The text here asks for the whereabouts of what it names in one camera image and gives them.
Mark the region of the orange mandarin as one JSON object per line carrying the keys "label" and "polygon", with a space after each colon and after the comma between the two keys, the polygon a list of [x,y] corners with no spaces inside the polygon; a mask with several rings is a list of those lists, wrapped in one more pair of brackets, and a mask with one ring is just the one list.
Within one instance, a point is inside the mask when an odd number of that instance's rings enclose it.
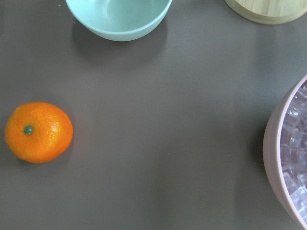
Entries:
{"label": "orange mandarin", "polygon": [[60,108],[45,102],[17,107],[8,119],[5,142],[13,154],[30,163],[45,163],[70,145],[73,126]]}

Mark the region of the clear ice cubes pile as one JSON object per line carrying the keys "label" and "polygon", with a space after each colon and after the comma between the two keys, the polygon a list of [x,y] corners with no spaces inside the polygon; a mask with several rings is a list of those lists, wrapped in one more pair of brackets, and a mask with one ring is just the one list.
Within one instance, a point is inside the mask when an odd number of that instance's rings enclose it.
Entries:
{"label": "clear ice cubes pile", "polygon": [[280,139],[283,178],[300,217],[307,221],[307,83],[286,110]]}

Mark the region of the pink bowl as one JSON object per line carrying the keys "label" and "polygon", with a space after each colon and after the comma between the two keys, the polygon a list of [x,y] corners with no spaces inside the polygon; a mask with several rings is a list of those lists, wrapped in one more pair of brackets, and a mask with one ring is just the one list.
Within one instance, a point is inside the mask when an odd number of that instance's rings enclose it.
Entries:
{"label": "pink bowl", "polygon": [[263,163],[271,188],[286,212],[304,230],[307,228],[307,224],[292,202],[283,178],[280,159],[280,139],[286,110],[295,93],[306,83],[307,77],[304,76],[285,94],[275,107],[266,125],[262,145]]}

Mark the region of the mint green bowl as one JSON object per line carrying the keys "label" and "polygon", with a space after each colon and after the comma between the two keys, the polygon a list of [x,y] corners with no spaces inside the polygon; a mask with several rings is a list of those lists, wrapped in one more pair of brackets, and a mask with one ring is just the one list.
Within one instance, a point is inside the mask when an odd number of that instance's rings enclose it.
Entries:
{"label": "mint green bowl", "polygon": [[132,41],[153,31],[170,0],[67,0],[73,16],[92,33],[112,41]]}

